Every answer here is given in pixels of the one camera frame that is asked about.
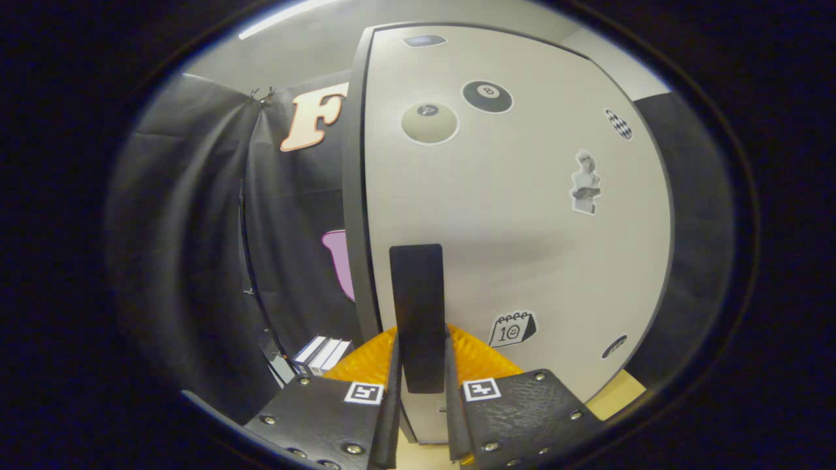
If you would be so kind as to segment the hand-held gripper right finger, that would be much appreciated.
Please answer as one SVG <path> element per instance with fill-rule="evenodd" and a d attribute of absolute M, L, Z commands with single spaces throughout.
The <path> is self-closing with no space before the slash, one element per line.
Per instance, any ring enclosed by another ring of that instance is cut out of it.
<path fill-rule="evenodd" d="M 564 467 L 604 428 L 551 371 L 523 371 L 453 325 L 445 337 L 445 398 L 451 459 L 464 469 Z"/>

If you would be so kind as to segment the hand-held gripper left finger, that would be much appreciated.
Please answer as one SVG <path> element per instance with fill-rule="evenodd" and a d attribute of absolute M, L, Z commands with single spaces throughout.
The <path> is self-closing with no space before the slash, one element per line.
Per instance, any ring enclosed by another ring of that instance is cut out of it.
<path fill-rule="evenodd" d="M 246 425 L 293 469 L 394 469 L 399 333 L 390 328 L 322 375 L 295 377 Z"/>

